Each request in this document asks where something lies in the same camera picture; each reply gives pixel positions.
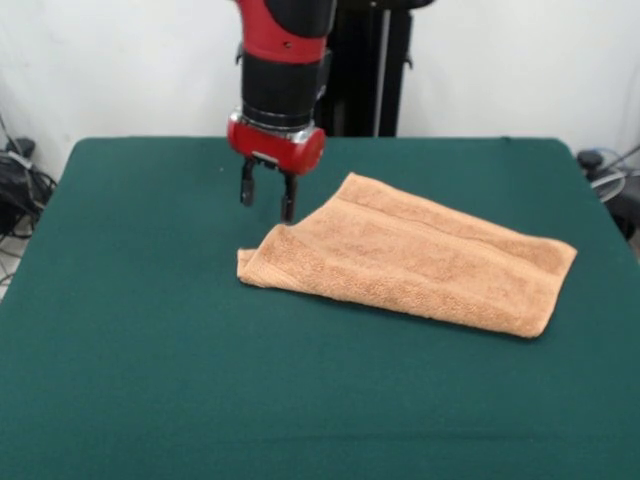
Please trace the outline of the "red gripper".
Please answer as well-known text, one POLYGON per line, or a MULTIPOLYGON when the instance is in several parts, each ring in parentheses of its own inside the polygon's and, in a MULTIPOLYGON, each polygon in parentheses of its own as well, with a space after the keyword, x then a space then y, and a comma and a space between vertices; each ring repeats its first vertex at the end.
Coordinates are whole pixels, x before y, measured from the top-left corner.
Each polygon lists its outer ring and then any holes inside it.
POLYGON ((241 203, 251 207, 254 202, 254 158, 266 161, 284 171, 281 221, 292 223, 298 189, 296 175, 305 175, 317 166, 325 149, 325 132, 313 123, 296 132, 268 130, 251 123, 236 108, 227 122, 227 139, 233 150, 246 157, 241 170, 241 203))

